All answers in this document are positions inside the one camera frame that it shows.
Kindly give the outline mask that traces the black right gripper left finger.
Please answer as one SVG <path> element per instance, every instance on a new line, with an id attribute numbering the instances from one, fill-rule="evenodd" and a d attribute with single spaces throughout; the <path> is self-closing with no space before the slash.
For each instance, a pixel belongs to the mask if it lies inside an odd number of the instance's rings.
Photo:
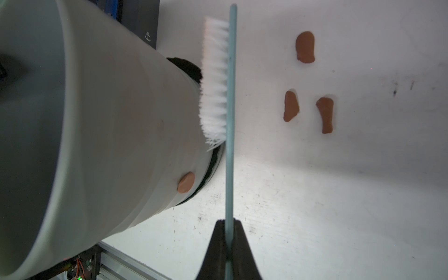
<path id="1" fill-rule="evenodd" d="M 218 220 L 196 280 L 224 280 L 226 257 L 225 221 Z"/>

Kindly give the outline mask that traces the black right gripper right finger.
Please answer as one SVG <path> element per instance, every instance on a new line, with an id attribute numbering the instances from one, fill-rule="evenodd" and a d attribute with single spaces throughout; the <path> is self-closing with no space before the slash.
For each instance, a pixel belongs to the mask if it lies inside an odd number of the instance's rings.
<path id="1" fill-rule="evenodd" d="M 243 225 L 236 219 L 232 241 L 232 269 L 234 280 L 262 280 Z"/>

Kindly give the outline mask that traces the light teal scrub brush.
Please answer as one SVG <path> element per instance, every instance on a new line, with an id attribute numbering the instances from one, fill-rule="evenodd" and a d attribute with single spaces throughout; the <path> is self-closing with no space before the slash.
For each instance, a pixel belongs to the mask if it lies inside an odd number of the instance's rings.
<path id="1" fill-rule="evenodd" d="M 205 20 L 199 118 L 211 148 L 226 145 L 225 159 L 225 279 L 233 280 L 233 183 L 235 150 L 235 85 L 238 6 L 230 7 L 228 21 Z"/>

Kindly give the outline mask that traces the grey ceramic pot with soil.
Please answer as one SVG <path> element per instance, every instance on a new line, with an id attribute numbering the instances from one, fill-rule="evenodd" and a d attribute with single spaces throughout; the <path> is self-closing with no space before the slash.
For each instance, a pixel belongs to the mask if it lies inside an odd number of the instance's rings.
<path id="1" fill-rule="evenodd" d="M 2 1 L 1 65 L 3 280 L 176 206 L 204 170 L 199 87 L 95 4 Z"/>

